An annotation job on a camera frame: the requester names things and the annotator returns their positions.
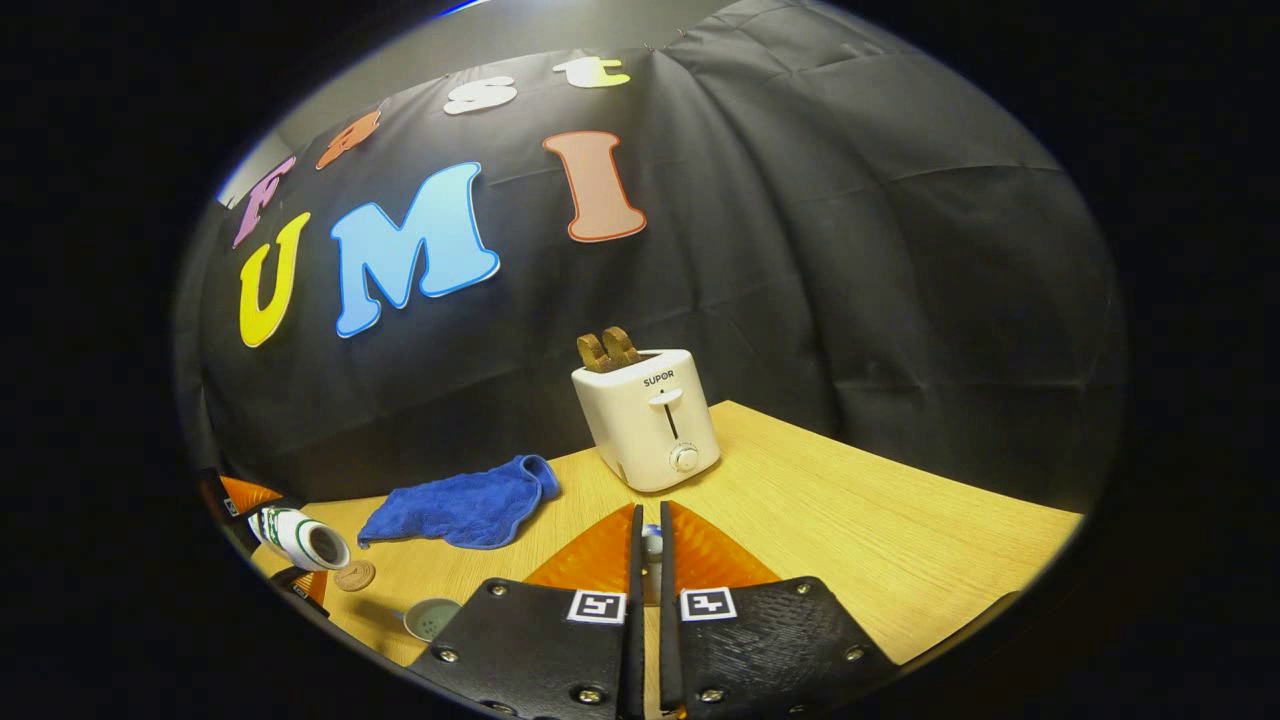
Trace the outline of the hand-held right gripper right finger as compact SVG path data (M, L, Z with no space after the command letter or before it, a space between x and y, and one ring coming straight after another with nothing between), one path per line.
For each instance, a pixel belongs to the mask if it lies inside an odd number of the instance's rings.
M676 719L832 719L900 666L818 577L783 578L660 505L660 708Z

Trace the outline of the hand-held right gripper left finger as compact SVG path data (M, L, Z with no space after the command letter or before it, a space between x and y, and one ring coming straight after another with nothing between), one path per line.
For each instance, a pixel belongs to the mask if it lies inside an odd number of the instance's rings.
M644 717L641 525L626 505L526 579L484 580L408 670L489 714Z

